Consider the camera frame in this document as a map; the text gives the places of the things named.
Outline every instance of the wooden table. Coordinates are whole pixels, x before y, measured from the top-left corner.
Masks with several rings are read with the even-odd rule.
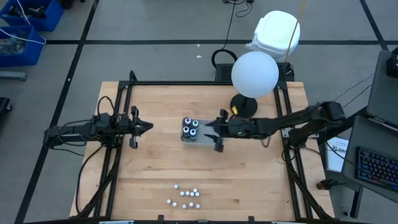
[[[114,100],[117,86],[117,82],[104,82],[99,97],[107,95]],[[293,111],[307,107],[303,83],[288,86]],[[154,123],[154,128],[137,139],[138,149],[129,147],[130,136],[124,139],[112,219],[156,220],[164,215],[165,220],[245,221],[248,216],[257,221],[294,220],[288,175],[280,157],[280,132],[272,136],[268,148],[258,140],[228,139],[224,141],[224,153],[181,143],[183,117],[215,119],[221,108],[228,109],[235,94],[233,86],[133,86],[131,105],[136,105],[140,119]],[[277,117],[273,93],[257,102],[255,117]],[[112,113],[109,103],[101,104],[101,112]],[[85,159],[98,146],[98,142],[90,142]],[[318,150],[316,140],[308,140],[307,146]],[[80,208],[98,188],[104,152],[91,158],[83,171]],[[301,153],[308,189],[334,217],[329,192],[315,186],[325,178],[320,156],[307,150]],[[193,188],[199,190],[200,197],[179,196],[181,190]],[[301,214],[305,216],[302,194],[297,190]],[[102,215],[107,198],[106,192]],[[178,207],[168,205],[167,199],[176,201]],[[201,209],[183,210],[182,204],[189,202],[199,203]]]

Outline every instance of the yellow label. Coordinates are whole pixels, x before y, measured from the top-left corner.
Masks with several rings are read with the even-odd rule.
[[[236,109],[236,106],[232,107],[232,113],[237,115],[238,114],[238,109]]]

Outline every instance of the white ball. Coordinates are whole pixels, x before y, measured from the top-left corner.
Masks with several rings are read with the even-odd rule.
[[[249,52],[242,55],[232,68],[232,83],[235,89],[249,98],[267,95],[278,82],[279,69],[275,60],[264,52]]]

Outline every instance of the white plastic object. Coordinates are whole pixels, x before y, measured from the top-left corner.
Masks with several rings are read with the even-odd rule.
[[[290,39],[297,19],[286,12],[272,11],[260,19],[254,37],[246,48],[258,50],[269,54],[277,62],[284,62]],[[290,45],[291,54],[299,43],[300,23],[297,24],[296,31]]]
[[[248,98],[267,95],[274,89],[279,78],[275,60],[264,52],[254,51],[242,55],[232,68],[235,89]]]

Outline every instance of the black stand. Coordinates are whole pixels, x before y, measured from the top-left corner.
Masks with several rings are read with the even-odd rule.
[[[257,101],[254,98],[248,98],[242,94],[234,96],[229,104],[232,114],[240,118],[251,118],[257,111]]]

